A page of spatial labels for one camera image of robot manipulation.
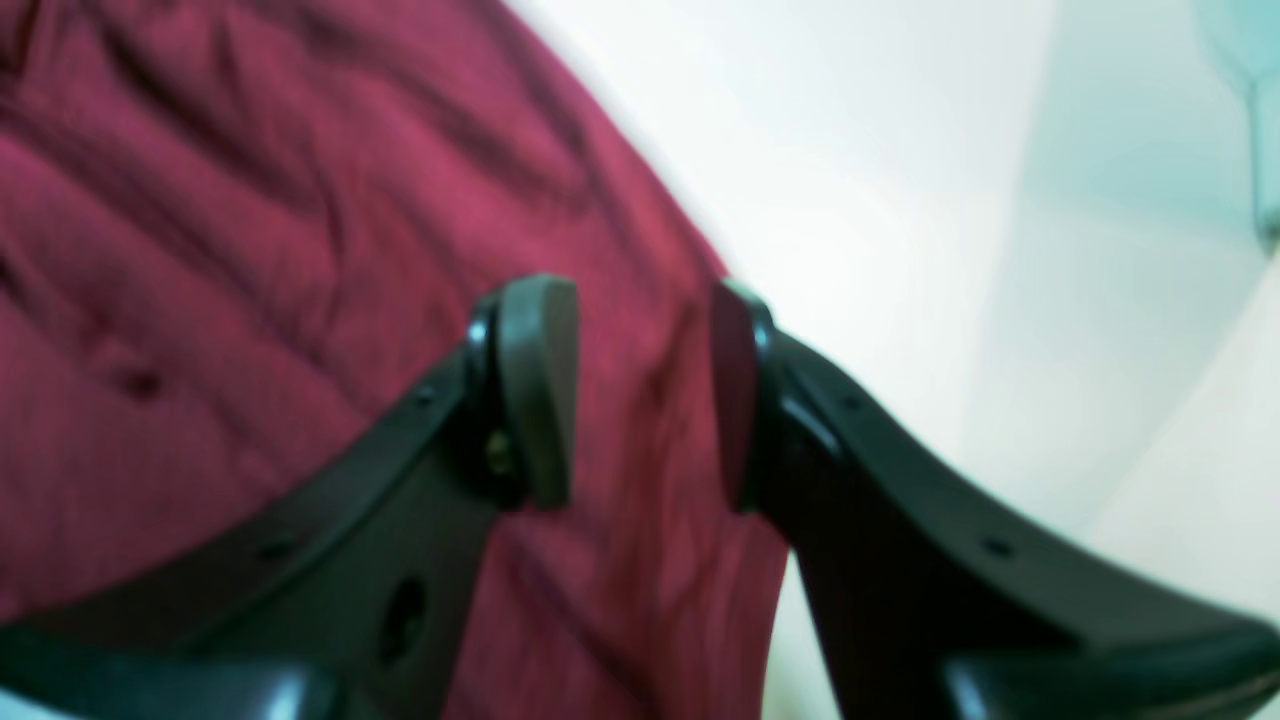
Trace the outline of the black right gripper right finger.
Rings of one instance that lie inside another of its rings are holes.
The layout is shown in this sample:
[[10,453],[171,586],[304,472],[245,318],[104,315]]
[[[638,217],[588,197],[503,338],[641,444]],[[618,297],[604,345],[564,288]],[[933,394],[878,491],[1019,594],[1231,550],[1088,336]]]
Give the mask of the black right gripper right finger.
[[1248,719],[1271,623],[1128,571],[960,477],[736,281],[710,301],[724,493],[797,560],[846,719]]

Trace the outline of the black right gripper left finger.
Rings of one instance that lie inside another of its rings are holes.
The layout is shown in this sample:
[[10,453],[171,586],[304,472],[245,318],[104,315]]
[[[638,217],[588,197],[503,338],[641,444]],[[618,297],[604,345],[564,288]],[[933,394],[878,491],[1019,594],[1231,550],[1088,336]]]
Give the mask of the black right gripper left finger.
[[436,719],[503,512],[573,478],[579,292],[530,275],[298,489],[3,628],[5,719]]

